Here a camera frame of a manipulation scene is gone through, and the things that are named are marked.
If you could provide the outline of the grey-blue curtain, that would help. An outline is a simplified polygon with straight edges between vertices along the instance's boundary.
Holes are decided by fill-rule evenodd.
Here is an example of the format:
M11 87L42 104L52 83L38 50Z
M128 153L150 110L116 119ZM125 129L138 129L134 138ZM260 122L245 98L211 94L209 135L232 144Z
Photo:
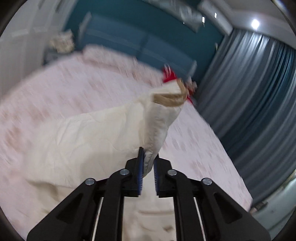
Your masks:
M197 110L258 204L295 170L295 49L235 29L199 83Z

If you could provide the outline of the teal upholstered headboard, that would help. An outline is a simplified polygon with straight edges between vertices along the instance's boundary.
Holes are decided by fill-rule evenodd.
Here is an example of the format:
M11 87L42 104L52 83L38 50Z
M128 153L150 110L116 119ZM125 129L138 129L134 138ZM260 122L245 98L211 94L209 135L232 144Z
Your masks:
M193 77L197 68L196 60L155 35L88 12L79 26L76 47L81 50L89 44L125 53L158 70L169 66L183 80Z

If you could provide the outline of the pink floral bedspread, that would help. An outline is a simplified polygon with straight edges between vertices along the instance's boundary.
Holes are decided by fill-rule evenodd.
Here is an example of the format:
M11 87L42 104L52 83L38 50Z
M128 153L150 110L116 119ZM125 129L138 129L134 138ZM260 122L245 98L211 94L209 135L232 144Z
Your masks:
M1 103L1 208L20 234L36 225L37 194L25 178L25 157L39 126L125 105L153 88L74 55L35 72ZM221 142L187 101L168 130L161 158L189 178L209 177L245 210L252 197Z

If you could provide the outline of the red cloth on bed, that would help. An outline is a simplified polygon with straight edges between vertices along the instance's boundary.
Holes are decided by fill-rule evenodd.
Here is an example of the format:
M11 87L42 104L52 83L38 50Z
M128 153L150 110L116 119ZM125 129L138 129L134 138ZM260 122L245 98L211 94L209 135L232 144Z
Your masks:
M173 81L173 80L177 79L176 73L167 64L165 64L163 66L162 72L164 74L163 83L167 83L167 82L170 82L170 81ZM192 100L192 96L194 95L194 93L197 90L197 84L196 84L196 82L192 81L191 77L188 77L188 80L186 80L184 82L184 85L188 90L187 101L189 101L192 105L194 105L194 102Z

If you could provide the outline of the cream items on nightstand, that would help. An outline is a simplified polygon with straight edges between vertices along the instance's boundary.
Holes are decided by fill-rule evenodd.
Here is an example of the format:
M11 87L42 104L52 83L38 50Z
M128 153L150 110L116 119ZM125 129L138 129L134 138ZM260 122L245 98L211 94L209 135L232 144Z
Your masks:
M70 53L75 49L73 33L71 30L60 32L53 36L49 41L49 47L56 50L57 53Z

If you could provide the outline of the white wardrobe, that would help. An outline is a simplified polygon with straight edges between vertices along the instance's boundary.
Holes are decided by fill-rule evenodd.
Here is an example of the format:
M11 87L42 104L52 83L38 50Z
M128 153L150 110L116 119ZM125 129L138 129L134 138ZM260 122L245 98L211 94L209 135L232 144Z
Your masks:
M62 32L76 1L26 1L1 35L1 96L40 68L50 39Z

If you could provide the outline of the pink floral pillow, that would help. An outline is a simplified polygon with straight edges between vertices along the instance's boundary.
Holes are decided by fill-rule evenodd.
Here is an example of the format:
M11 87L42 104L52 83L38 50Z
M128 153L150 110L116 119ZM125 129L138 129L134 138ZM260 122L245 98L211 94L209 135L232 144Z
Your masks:
M160 86L162 84L163 75L161 71L138 61L135 56L102 45L87 45L82 50L82 53L84 60L94 65L109 68L151 86Z

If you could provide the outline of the cream padded jacket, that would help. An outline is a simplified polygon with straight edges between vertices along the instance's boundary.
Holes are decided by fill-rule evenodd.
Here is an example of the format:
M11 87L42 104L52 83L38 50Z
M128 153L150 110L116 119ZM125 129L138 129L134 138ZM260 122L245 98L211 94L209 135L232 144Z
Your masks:
M37 194L37 224L85 179L108 178L144 149L144 190L128 198L124 240L174 240L173 201L158 199L152 163L180 114L186 88L173 80L115 108L52 120L39 126L25 157L25 178Z

